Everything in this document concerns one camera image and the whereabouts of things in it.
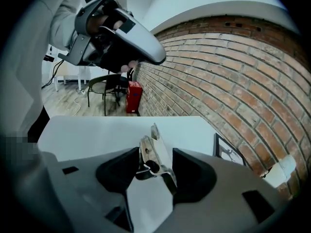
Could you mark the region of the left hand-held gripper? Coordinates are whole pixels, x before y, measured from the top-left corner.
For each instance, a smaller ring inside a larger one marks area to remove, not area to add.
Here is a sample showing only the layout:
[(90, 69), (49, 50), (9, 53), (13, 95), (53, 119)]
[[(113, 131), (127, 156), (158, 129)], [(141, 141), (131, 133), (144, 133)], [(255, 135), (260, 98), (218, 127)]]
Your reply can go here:
[(166, 59), (166, 52), (158, 39), (141, 25), (133, 16), (132, 12), (127, 9), (127, 0), (81, 0), (82, 8), (75, 17), (74, 29), (77, 33), (73, 44), (66, 55), (61, 53), (58, 57), (75, 66), (96, 66), (89, 61), (84, 60), (86, 48), (90, 42), (90, 35), (87, 32), (87, 22), (96, 13), (101, 6), (117, 7), (124, 10), (133, 17), (133, 21), (137, 24), (130, 31), (128, 37), (133, 39), (134, 46), (138, 49), (141, 57), (137, 62), (148, 62), (153, 65), (162, 64)]

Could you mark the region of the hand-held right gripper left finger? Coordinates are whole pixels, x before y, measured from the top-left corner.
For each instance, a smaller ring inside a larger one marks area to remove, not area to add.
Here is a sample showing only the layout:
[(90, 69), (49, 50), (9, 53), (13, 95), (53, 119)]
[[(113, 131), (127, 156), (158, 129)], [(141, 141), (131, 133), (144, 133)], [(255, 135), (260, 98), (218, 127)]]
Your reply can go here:
[(102, 163), (96, 170), (98, 182), (109, 192), (125, 194), (139, 168), (139, 148)]

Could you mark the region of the person's left hand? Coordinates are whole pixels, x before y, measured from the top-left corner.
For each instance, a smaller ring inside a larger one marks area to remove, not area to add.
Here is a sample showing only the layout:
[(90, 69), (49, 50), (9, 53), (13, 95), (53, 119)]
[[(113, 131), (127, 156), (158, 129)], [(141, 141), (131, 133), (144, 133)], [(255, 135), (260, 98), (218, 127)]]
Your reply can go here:
[(84, 60), (112, 73), (127, 72), (141, 57), (128, 37), (136, 25), (121, 8), (101, 6), (87, 22), (90, 42)]

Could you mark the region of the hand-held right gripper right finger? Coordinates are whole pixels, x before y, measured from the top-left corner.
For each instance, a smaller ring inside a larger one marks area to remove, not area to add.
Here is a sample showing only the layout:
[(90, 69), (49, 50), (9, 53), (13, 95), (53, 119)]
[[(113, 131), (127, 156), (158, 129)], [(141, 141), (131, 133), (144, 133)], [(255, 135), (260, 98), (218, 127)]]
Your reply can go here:
[(173, 149), (173, 171), (177, 180), (177, 192), (173, 203), (201, 201), (215, 186), (217, 175), (211, 165), (178, 148)]

